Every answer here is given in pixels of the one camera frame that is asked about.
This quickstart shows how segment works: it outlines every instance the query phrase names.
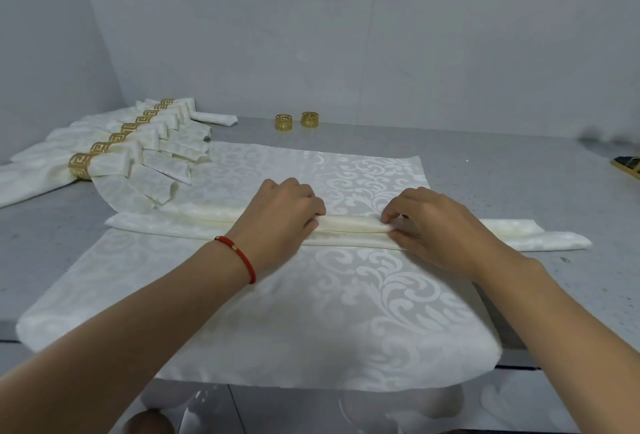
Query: countertop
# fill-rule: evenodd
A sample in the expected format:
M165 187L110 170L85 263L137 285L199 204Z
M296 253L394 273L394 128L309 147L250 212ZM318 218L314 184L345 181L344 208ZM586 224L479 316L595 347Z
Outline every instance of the countertop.
M590 250L530 254L580 304L640 350L640 181L608 163L617 149L571 139L321 123L278 132L241 118L212 139L382 157L420 156L435 190L480 218L532 218L592 240ZM621 149L619 154L629 152ZM115 214L89 182L0 209L0 341L107 230Z

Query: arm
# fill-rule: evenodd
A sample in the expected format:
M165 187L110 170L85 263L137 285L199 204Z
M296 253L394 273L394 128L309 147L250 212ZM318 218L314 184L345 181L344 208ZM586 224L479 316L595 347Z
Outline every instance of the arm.
M324 214L308 185L263 183L227 236L258 276L297 251ZM249 283L219 242L78 326L0 380L0 426L19 434L107 432L173 354Z
M544 370L582 432L630 434L640 426L640 354L590 315L542 265L503 244L463 205L407 189L382 221L404 215L417 233L400 246L477 282Z

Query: right hand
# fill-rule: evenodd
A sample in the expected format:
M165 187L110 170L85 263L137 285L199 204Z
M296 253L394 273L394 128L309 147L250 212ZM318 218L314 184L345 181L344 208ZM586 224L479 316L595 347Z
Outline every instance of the right hand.
M282 265L300 248L324 215L322 199L295 178L265 180L244 213L226 233L259 275Z
M468 208L427 188L407 188L382 212L383 223L400 215L411 219L416 233L389 232L400 247L424 260L476 282L493 268L526 258L503 243Z

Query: bracelet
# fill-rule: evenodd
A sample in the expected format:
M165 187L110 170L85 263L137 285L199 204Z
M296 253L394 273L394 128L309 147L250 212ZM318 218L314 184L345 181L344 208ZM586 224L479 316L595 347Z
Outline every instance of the bracelet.
M218 242L226 245L231 250L236 252L238 257L240 257L240 259L244 262L244 265L249 271L249 276L251 276L251 281L249 281L249 284L255 284L255 270L253 269L251 262L249 262L249 259L246 258L246 255L240 249L238 249L238 247L236 247L236 244L234 244L233 240L225 237L224 235L219 235L214 240L217 240Z

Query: white wall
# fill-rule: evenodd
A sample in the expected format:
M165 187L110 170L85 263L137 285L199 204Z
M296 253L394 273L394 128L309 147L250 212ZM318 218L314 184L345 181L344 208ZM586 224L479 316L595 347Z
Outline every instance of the white wall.
M639 0L374 0L357 122L640 139Z
M0 0L0 163L122 104L89 0Z
M92 0L129 102L355 122L372 0Z
M124 96L640 139L637 0L92 0Z

